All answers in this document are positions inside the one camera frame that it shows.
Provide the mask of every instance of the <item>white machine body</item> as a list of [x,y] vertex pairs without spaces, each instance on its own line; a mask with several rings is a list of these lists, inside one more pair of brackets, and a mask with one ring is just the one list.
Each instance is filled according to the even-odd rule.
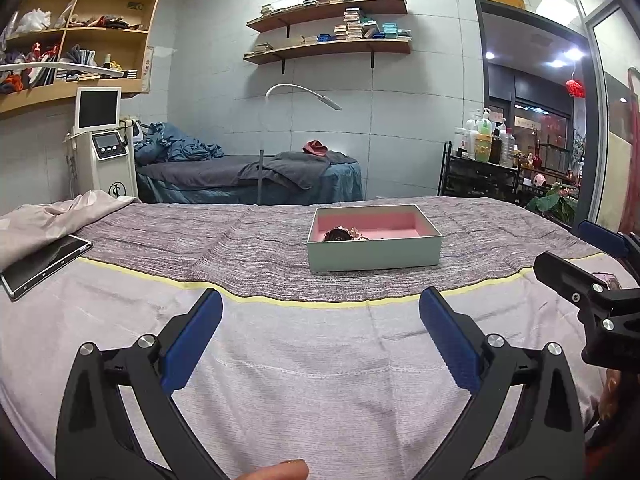
[[125,125],[123,136],[118,130],[107,130],[72,139],[76,192],[101,189],[115,198],[138,197],[131,130],[131,125]]

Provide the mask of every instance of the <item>machine logo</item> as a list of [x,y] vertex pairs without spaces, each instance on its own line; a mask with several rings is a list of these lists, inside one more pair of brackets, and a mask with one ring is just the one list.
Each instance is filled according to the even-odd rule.
[[109,188],[109,194],[114,197],[125,196],[127,194],[127,188],[121,182],[114,182]]

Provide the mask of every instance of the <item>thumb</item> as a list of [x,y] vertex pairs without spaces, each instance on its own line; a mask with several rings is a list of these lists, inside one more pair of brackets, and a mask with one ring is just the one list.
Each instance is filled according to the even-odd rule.
[[308,476],[309,468],[306,462],[300,459],[262,467],[252,473],[243,474],[236,480],[306,480]]

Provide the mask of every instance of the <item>wall shelf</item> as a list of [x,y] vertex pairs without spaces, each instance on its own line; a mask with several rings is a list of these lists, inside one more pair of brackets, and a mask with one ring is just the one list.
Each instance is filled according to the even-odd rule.
[[[19,16],[31,9],[50,10],[51,23],[72,0],[23,0],[20,4]],[[106,28],[106,27],[65,27],[33,32],[23,36],[9,38],[10,49],[28,51],[33,43],[39,42],[44,49],[60,42],[60,57],[76,44],[80,48],[95,50],[95,61],[101,64],[106,54],[119,63],[124,70],[138,70],[143,73],[148,31],[151,29],[158,0],[77,0],[70,14],[79,20],[87,20],[92,16],[114,14],[122,16],[131,25],[141,24],[145,30]],[[100,79],[89,81],[54,81],[53,84],[37,86],[9,95],[0,96],[0,115],[8,112],[21,113],[22,108],[41,105],[47,102],[74,98],[80,86],[115,86],[121,87],[124,94],[142,92],[142,79]]]
[[347,7],[360,7],[365,14],[407,14],[404,0],[353,0],[340,4],[325,4],[268,14],[247,22],[246,26],[258,32],[286,27],[294,23],[313,22],[326,18],[341,18]]
[[122,93],[142,92],[142,79],[95,79],[89,81],[55,82],[53,85],[37,86],[31,90],[23,90],[4,96],[0,100],[0,114],[18,110],[25,106],[75,98],[78,88],[87,86],[116,86]]
[[411,41],[405,40],[336,40],[321,43],[308,43],[283,48],[274,48],[262,54],[245,56],[245,61],[262,65],[297,57],[323,56],[324,54],[344,54],[353,52],[395,52],[410,54]]

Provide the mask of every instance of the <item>tablet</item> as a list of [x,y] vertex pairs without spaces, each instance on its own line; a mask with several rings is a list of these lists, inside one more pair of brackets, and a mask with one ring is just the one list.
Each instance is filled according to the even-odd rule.
[[17,300],[47,276],[91,249],[92,245],[89,240],[68,235],[11,264],[0,274],[9,299]]

